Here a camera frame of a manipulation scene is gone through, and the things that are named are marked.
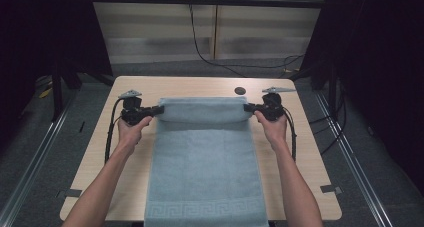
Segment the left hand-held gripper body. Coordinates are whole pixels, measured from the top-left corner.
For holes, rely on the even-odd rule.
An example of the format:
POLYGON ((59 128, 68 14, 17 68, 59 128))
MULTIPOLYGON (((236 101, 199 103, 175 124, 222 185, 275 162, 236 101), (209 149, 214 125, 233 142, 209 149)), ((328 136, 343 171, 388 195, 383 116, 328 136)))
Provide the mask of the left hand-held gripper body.
POLYGON ((154 116, 151 107, 142 107, 141 93, 136 90, 129 90, 121 94, 118 99, 123 101, 121 119, 130 126, 138 124, 147 116, 154 116))

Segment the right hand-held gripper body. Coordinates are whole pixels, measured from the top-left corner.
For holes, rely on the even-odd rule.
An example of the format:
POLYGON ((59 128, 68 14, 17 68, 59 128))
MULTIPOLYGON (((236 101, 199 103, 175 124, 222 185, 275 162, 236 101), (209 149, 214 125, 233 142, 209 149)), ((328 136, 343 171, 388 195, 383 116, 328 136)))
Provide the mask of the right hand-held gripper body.
POLYGON ((291 113, 282 105, 282 92, 290 92, 288 88, 270 87, 263 89, 263 103, 255 106, 256 110, 261 112, 265 119, 270 122, 277 121, 280 117, 286 116, 288 120, 292 119, 291 113))

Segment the grey-blue towel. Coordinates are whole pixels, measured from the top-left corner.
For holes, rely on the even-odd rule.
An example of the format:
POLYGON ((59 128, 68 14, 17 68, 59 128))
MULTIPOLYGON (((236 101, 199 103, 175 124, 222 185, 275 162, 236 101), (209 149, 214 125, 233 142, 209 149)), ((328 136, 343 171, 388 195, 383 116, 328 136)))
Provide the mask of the grey-blue towel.
POLYGON ((145 227, 268 227, 246 103, 160 100, 145 227))

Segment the person's left hand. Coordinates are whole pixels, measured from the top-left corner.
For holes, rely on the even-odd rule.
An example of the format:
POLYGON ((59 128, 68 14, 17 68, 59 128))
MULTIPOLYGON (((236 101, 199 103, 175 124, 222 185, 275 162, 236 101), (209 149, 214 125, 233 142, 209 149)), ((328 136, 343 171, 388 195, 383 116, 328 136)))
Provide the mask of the person's left hand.
POLYGON ((134 126, 130 126, 124 120, 119 120, 119 140, 116 150, 118 152, 132 154, 135 146, 142 138, 142 130, 150 124, 151 120, 151 116, 144 117, 138 124, 134 126))

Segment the person's right hand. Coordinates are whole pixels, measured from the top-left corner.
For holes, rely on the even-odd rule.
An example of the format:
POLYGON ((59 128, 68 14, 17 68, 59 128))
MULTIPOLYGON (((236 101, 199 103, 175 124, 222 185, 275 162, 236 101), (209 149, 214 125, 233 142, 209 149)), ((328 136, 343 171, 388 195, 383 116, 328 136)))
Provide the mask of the person's right hand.
POLYGON ((254 115, 257 121, 262 125, 265 136, 272 149, 277 152, 282 149, 288 149, 286 141, 287 133, 287 118, 285 116, 279 117, 276 121, 272 122, 265 118, 260 111, 255 111, 254 115))

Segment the grey tape strip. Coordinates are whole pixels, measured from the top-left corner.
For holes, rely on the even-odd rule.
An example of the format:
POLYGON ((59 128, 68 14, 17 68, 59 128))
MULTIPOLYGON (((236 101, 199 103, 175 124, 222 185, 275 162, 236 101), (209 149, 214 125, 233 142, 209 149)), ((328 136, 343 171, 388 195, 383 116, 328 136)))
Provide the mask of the grey tape strip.
POLYGON ((81 195, 82 191, 78 189, 66 189, 66 190, 60 190, 56 197, 65 199, 67 197, 75 197, 78 198, 81 195))
POLYGON ((342 189, 339 186, 334 186, 332 184, 330 185, 323 185, 320 187, 321 191, 326 194, 326 193, 334 193, 335 195, 341 194, 342 193, 342 189))

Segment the black horizontal bar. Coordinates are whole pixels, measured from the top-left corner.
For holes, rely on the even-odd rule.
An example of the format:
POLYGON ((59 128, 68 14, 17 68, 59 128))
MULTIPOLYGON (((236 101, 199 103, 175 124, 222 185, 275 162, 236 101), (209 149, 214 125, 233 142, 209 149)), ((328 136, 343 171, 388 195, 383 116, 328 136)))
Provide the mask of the black horizontal bar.
POLYGON ((321 9, 324 1, 307 0, 92 0, 103 3, 137 3, 137 4, 180 4, 211 6, 247 6, 247 7, 281 7, 321 9))

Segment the black curtain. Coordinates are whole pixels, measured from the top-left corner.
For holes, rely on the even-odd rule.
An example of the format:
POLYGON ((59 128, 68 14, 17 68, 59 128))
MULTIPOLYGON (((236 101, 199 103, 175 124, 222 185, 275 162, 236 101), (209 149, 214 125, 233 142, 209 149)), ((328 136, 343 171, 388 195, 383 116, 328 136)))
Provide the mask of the black curtain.
POLYGON ((0 155, 42 76, 81 85, 80 73, 111 75, 91 0, 0 0, 0 155))
POLYGON ((301 69, 340 78, 424 195, 424 0, 324 0, 301 69))

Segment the black stand post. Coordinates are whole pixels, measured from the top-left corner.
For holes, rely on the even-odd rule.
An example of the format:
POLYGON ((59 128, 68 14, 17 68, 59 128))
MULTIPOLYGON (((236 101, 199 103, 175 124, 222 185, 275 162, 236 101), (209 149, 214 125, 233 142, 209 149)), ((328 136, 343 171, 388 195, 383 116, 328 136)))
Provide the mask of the black stand post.
POLYGON ((328 103, 330 116, 335 118, 336 116, 336 89, 337 89, 337 70, 334 65, 330 67, 329 77, 329 91, 328 91, 328 103))
POLYGON ((54 103, 52 121, 55 122, 59 118, 63 110, 62 82, 60 68, 57 63, 55 63, 52 67, 52 90, 54 103))

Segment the metal floor rail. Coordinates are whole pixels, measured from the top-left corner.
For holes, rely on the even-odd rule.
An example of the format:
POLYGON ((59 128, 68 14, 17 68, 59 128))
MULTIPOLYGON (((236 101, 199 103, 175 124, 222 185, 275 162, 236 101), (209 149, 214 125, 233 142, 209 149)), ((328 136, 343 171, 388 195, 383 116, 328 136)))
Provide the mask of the metal floor rail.
POLYGON ((329 102, 325 99, 324 94, 321 92, 316 94, 316 98, 321 111, 327 117, 327 122, 332 131, 332 134, 338 143, 339 149, 341 150, 377 225, 379 227, 395 227, 389 217, 388 212, 383 206, 383 203, 381 202, 379 196, 377 195, 375 189, 365 174, 355 152, 352 149, 351 144, 344 134, 342 126, 333 117, 330 116, 329 102))
POLYGON ((72 93, 65 101, 63 109, 49 119, 46 130, 41 134, 41 140, 35 142, 34 139, 31 139, 31 143, 28 144, 28 147, 35 146, 36 150, 31 155, 30 160, 27 161, 25 171, 19 176, 16 186, 5 202, 4 207, 0 210, 0 227, 12 227, 55 138, 66 120, 75 96, 76 93, 72 93))

